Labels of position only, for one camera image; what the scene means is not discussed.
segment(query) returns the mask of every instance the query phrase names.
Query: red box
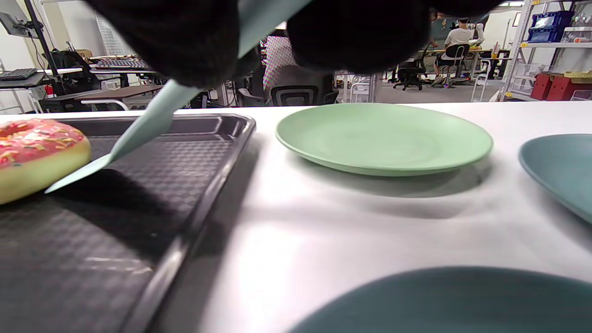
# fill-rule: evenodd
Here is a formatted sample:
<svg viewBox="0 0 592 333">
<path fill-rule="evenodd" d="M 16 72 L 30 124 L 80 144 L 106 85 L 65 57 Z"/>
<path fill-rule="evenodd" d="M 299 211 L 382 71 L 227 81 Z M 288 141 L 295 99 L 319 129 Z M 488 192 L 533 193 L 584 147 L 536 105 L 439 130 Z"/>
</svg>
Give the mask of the red box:
<svg viewBox="0 0 592 333">
<path fill-rule="evenodd" d="M 574 91 L 579 89 L 592 89 L 592 84 L 575 84 L 571 82 L 570 78 L 564 76 L 555 76 L 549 95 L 548 101 L 569 101 L 574 95 Z"/>
<path fill-rule="evenodd" d="M 549 74 L 537 74 L 535 87 L 532 89 L 530 96 L 537 100 L 544 101 L 547 99 L 549 95 L 549 90 L 551 90 L 551 85 L 553 84 L 553 79 Z"/>
</svg>

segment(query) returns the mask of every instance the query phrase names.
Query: light green plate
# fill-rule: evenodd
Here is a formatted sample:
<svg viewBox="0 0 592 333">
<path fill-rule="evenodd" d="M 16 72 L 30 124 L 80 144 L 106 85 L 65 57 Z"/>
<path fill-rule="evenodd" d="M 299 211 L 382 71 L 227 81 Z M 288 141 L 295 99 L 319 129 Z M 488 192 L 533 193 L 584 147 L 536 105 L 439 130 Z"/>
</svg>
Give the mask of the light green plate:
<svg viewBox="0 0 592 333">
<path fill-rule="evenodd" d="M 493 147 L 479 126 L 394 104 L 333 104 L 282 119 L 277 138 L 305 159 L 355 174 L 435 174 L 479 161 Z"/>
</svg>

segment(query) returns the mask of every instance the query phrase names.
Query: blue storage box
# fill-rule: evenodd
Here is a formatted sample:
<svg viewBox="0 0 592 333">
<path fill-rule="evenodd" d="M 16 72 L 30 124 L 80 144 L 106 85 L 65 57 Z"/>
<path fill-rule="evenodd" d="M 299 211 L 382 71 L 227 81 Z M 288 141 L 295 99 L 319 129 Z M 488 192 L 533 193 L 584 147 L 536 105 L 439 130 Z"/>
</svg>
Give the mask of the blue storage box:
<svg viewBox="0 0 592 333">
<path fill-rule="evenodd" d="M 535 14 L 532 16 L 532 28 L 569 27 L 573 16 L 574 12 L 572 11 Z"/>
<path fill-rule="evenodd" d="M 530 28 L 528 41 L 531 43 L 559 43 L 565 27 Z"/>
</svg>

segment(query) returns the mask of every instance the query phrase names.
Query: teal plate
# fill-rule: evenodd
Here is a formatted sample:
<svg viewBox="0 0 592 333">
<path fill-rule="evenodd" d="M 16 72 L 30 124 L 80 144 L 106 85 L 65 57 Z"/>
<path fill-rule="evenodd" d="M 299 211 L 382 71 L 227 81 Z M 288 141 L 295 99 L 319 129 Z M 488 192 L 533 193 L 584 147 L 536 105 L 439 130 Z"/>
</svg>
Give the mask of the teal plate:
<svg viewBox="0 0 592 333">
<path fill-rule="evenodd" d="M 592 135 L 538 137 L 522 146 L 519 159 L 557 201 L 592 223 Z"/>
<path fill-rule="evenodd" d="M 590 333 L 592 284 L 531 271 L 446 267 L 383 278 L 290 333 Z"/>
</svg>

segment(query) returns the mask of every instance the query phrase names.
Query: spatula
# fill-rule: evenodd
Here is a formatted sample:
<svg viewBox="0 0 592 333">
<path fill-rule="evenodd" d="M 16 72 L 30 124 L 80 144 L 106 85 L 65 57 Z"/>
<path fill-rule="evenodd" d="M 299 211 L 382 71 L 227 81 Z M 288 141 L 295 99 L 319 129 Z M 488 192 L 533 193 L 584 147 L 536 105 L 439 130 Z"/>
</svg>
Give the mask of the spatula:
<svg viewBox="0 0 592 333">
<path fill-rule="evenodd" d="M 239 0 L 239 57 L 244 56 L 259 40 L 265 38 L 283 21 L 304 8 L 311 0 Z M 173 114 L 203 89 L 185 87 L 174 80 L 166 83 L 142 114 L 117 140 L 111 152 L 50 186 L 53 192 L 103 169 L 147 142 L 166 133 Z"/>
</svg>

